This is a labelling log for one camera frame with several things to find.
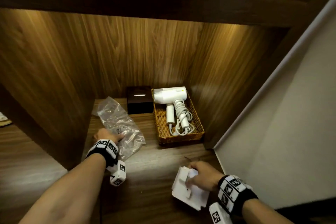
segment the dark brown box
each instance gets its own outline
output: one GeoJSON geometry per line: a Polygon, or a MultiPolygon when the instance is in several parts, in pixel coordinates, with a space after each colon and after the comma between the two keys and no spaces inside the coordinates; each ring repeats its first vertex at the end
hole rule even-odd
{"type": "Polygon", "coordinates": [[[127,87],[128,114],[153,112],[151,86],[127,87]]]}

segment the wicker basket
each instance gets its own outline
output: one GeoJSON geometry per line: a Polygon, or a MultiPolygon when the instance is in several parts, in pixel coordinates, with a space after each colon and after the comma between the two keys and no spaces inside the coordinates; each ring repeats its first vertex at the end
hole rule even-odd
{"type": "Polygon", "coordinates": [[[196,113],[194,105],[187,93],[187,100],[184,102],[185,106],[187,107],[188,111],[192,114],[192,121],[191,124],[195,126],[195,130],[193,133],[187,134],[185,136],[172,136],[169,132],[169,127],[166,124],[166,105],[162,104],[155,104],[154,103],[154,117],[155,117],[155,125],[156,131],[158,135],[159,145],[164,146],[171,143],[177,142],[185,142],[185,141],[197,141],[201,140],[204,129],[200,122],[200,119],[196,113]]]}

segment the wristband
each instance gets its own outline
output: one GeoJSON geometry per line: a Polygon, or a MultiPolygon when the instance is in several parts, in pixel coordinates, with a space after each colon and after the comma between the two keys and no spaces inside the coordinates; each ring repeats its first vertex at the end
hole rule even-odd
{"type": "Polygon", "coordinates": [[[118,164],[118,150],[118,146],[112,140],[100,139],[91,147],[85,158],[94,153],[99,153],[105,158],[106,168],[113,167],[118,164]]]}
{"type": "Polygon", "coordinates": [[[223,177],[218,187],[220,203],[229,214],[241,216],[244,202],[253,198],[258,199],[251,186],[244,184],[237,176],[223,177]]]}

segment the person's left arm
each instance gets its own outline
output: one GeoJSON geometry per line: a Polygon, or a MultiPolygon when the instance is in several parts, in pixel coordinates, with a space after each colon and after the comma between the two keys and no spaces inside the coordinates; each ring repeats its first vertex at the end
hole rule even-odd
{"type": "MultiPolygon", "coordinates": [[[[100,129],[95,139],[116,144],[122,135],[100,129]]],[[[45,191],[19,224],[89,223],[102,184],[106,161],[92,154],[45,191]]]]}

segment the hair dryer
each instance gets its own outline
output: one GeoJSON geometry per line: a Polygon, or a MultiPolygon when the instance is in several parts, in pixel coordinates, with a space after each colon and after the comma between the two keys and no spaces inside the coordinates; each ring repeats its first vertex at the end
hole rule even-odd
{"type": "Polygon", "coordinates": [[[185,87],[163,88],[154,90],[154,102],[159,104],[167,104],[166,122],[169,126],[171,135],[185,136],[192,133],[195,127],[189,122],[193,119],[191,112],[184,105],[187,99],[187,90],[185,87]],[[172,124],[175,124],[174,108],[177,116],[175,132],[172,131],[172,124]]]}

